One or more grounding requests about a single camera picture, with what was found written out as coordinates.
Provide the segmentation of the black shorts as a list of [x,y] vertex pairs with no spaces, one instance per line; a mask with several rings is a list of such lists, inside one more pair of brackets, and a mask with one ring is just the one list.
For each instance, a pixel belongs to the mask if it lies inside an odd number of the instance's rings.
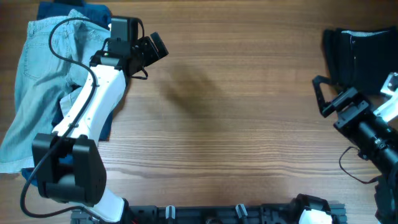
[[326,29],[322,46],[333,85],[379,94],[397,71],[397,27],[374,31]]

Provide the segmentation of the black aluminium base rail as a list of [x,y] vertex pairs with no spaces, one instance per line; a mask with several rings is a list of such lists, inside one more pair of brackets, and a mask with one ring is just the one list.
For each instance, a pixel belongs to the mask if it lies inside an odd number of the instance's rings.
[[[235,223],[238,224],[236,206],[227,207],[175,207],[175,220],[165,219],[165,208],[131,206],[128,223]],[[288,204],[245,206],[248,223],[332,223],[347,224],[343,204],[321,207],[299,207]]]

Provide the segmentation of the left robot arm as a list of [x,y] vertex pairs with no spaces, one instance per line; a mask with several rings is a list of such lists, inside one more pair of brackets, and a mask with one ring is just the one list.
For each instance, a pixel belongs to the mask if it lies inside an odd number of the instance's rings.
[[109,38],[85,65],[88,77],[76,102],[51,133],[39,133],[32,142],[30,179],[41,197],[64,203],[75,215],[87,214],[91,222],[130,221],[127,201],[106,186],[98,141],[130,79],[147,79],[146,67],[167,54],[159,34],[145,35],[140,19],[111,19]]

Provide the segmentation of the right grey rail clip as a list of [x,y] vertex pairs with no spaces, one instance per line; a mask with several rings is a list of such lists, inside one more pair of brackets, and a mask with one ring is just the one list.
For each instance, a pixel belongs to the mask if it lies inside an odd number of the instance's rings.
[[237,204],[235,207],[236,214],[240,224],[248,224],[248,213],[244,204]]

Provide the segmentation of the grey rail clip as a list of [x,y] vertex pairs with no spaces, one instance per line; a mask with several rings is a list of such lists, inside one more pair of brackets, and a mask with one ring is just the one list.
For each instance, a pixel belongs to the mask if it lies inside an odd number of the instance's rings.
[[248,224],[248,213],[244,204],[237,204],[235,207],[236,214],[240,224]]
[[165,219],[167,221],[173,221],[175,220],[176,216],[176,209],[173,205],[169,205],[165,208]]

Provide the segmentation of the left grey rail clip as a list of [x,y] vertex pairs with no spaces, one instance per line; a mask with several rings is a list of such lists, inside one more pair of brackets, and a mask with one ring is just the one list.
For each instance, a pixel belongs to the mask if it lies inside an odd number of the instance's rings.
[[165,219],[167,221],[173,221],[175,220],[176,216],[176,209],[173,205],[169,205],[165,208]]

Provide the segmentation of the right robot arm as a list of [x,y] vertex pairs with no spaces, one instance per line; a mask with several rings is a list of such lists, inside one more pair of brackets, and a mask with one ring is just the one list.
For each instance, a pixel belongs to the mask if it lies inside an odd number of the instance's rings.
[[397,223],[397,131],[354,87],[341,90],[336,98],[325,101],[320,88],[322,83],[331,85],[332,81],[322,76],[312,80],[320,114],[326,118],[337,113],[334,128],[353,143],[346,150],[356,149],[360,158],[371,161],[381,173],[362,181],[363,184],[377,182],[375,217],[379,223]]

